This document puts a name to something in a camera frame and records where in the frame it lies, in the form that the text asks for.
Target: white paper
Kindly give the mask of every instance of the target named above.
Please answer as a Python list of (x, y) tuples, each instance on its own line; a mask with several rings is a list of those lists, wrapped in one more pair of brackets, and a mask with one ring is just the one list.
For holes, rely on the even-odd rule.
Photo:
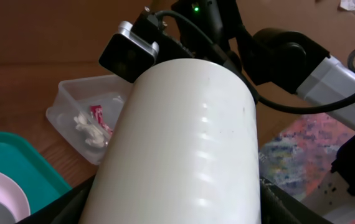
[(347, 11), (353, 11), (355, 10), (355, 0), (341, 0), (339, 6)]

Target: plastic bin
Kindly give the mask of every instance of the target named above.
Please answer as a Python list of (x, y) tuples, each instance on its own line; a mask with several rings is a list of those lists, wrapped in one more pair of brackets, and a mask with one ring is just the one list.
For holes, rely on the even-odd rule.
[[(84, 158), (98, 165), (111, 136), (92, 118), (90, 107), (101, 105), (105, 124), (114, 129), (131, 87), (131, 83), (116, 75), (62, 81), (53, 106), (46, 111), (46, 117)], [(88, 134), (77, 130), (74, 120), (79, 114), (86, 118), (87, 124), (101, 131), (104, 136), (103, 147), (93, 147), (85, 142)]]

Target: white crumpled object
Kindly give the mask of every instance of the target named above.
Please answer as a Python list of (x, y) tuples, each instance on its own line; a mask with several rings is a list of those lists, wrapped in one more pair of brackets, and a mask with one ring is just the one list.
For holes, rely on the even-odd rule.
[(92, 124), (88, 124), (86, 117), (79, 113), (77, 117), (74, 117), (73, 120), (77, 123), (76, 129), (78, 131), (84, 131), (87, 134), (85, 142), (89, 146), (101, 148), (105, 146), (105, 138), (103, 133)]
[(355, 10), (355, 0), (341, 0), (339, 6), (347, 11)]

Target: transparent plastic box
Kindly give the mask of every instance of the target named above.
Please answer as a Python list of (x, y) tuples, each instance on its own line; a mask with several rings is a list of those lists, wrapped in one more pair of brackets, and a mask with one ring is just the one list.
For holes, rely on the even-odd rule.
[[(59, 92), (52, 107), (46, 111), (47, 119), (56, 130), (92, 164), (100, 164), (111, 136), (92, 118), (90, 107), (101, 105), (103, 121), (114, 129), (132, 84), (116, 75), (67, 80), (59, 83)], [(74, 118), (81, 114), (90, 127), (103, 135), (103, 147), (89, 145), (88, 133), (77, 129)]]

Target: paint-splattered surface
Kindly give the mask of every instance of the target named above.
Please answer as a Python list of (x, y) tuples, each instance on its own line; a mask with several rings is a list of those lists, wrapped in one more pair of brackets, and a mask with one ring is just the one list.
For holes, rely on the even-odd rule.
[(327, 114), (304, 115), (262, 147), (261, 173), (301, 200), (317, 188), (337, 150), (354, 134)]

